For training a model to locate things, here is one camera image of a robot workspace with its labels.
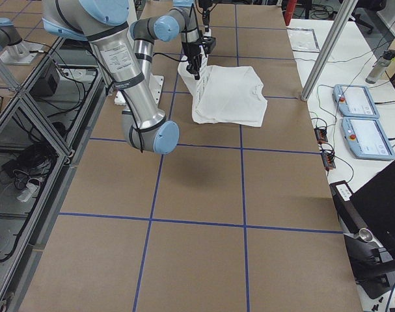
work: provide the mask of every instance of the white cloth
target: white cloth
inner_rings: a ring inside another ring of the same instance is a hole
[[[180,63],[178,72],[193,96],[192,117],[196,123],[231,122],[261,127],[267,109],[264,84],[250,66],[207,66],[203,58],[200,80],[194,80]]]

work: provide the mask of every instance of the white table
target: white table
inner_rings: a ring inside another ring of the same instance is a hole
[[[305,19],[293,19],[290,23],[290,27],[296,28],[304,28],[304,29],[314,29],[316,33],[316,37],[318,40],[318,44],[320,47],[323,46],[323,43],[326,39],[327,33],[329,32],[332,25],[332,21],[317,21],[317,20],[305,20]],[[329,59],[329,62],[339,61],[339,60],[348,60],[353,57],[358,57],[362,54],[369,52],[368,54],[356,58],[355,60],[351,60],[349,62],[339,62],[339,63],[328,63],[317,83],[314,92],[311,97],[308,99],[308,108],[311,114],[311,117],[315,117],[315,113],[318,117],[323,118],[326,122],[331,125],[334,123],[334,117],[330,114],[326,113],[324,110],[319,108],[319,99],[321,106],[332,112],[336,112],[336,105],[332,99],[332,88],[328,88],[326,86],[319,87],[318,85],[329,85],[334,86],[335,84],[353,84],[353,85],[365,85],[368,87],[374,87],[370,89],[371,95],[375,102],[386,102],[386,101],[394,101],[395,100],[395,89],[391,85],[391,83],[385,83],[388,80],[388,77],[383,77],[382,80],[378,81],[376,84],[367,84],[365,83],[365,78],[369,74],[372,69],[372,65],[376,61],[376,58],[373,56],[373,53],[370,52],[371,49],[375,47],[369,47],[366,43],[366,40],[362,36],[360,30],[358,30],[357,26],[354,22],[348,22],[344,32],[339,38],[339,41],[334,48],[332,55]],[[297,69],[299,71],[301,83],[305,84],[308,75],[313,67],[314,61],[318,56],[318,53],[309,53],[309,52],[298,52],[294,51],[294,57],[297,59]],[[379,121],[381,122],[385,133],[388,137],[395,137],[395,104],[391,105],[378,105],[378,111],[381,115]],[[384,169],[390,162],[388,161],[367,161],[356,159],[352,152],[350,152],[346,141],[344,140],[344,135],[342,133],[341,121],[342,117],[340,113],[337,112],[337,122],[336,127],[328,128],[328,139],[331,145],[334,146],[336,156],[342,158],[347,161],[350,165],[352,165],[355,174],[353,176],[352,181],[349,183],[352,190],[355,192],[359,188],[361,188],[366,182],[368,182],[373,176],[375,176],[378,172]],[[351,177],[351,169],[348,165],[344,164],[342,161],[336,159],[335,160],[336,169],[331,170],[329,172],[328,181],[329,183],[340,181],[340,180],[349,180]],[[362,306],[365,311],[370,311],[374,304],[379,304],[379,311],[384,311],[385,304],[388,299],[388,293],[384,294],[384,300],[382,303],[379,303],[377,300],[371,300],[366,293],[363,291],[362,287],[358,287],[358,292],[361,298]],[[390,307],[395,307],[394,300],[391,300]]]

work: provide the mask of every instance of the red object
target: red object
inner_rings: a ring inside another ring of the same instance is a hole
[[[289,26],[290,24],[296,4],[297,4],[297,0],[288,1],[286,13],[284,14],[284,21],[286,22],[286,26]]]

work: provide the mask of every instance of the blue and white control panel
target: blue and white control panel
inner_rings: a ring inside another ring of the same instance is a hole
[[[345,117],[342,129],[356,158],[380,161],[395,159],[395,152],[378,120]]]
[[[343,116],[378,119],[379,113],[366,86],[336,84],[333,99]]]

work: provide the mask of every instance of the black monitor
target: black monitor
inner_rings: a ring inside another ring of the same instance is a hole
[[[395,161],[350,199],[368,229],[395,258]]]

